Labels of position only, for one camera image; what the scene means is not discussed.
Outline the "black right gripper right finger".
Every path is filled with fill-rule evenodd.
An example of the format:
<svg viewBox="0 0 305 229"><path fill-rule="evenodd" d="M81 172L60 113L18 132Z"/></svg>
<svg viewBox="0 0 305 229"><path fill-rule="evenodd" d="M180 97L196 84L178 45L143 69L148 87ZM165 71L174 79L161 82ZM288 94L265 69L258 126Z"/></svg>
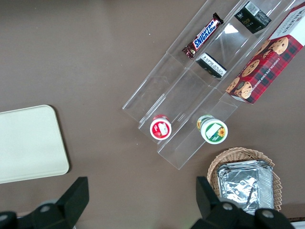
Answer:
<svg viewBox="0 0 305 229"><path fill-rule="evenodd" d="M254 215L235 204L221 202L206 177L196 178L196 201L202 217L193 229L293 229L291 222L280 212L260 208Z"/></svg>

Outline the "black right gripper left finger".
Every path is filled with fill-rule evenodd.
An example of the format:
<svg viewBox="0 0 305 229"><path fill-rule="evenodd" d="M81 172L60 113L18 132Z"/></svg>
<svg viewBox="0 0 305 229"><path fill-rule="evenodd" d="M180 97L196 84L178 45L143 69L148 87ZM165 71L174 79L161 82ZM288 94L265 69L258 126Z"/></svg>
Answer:
<svg viewBox="0 0 305 229"><path fill-rule="evenodd" d="M89 202L87 177L79 177L55 202L46 203L23 217L14 211L0 213L2 229L72 229Z"/></svg>

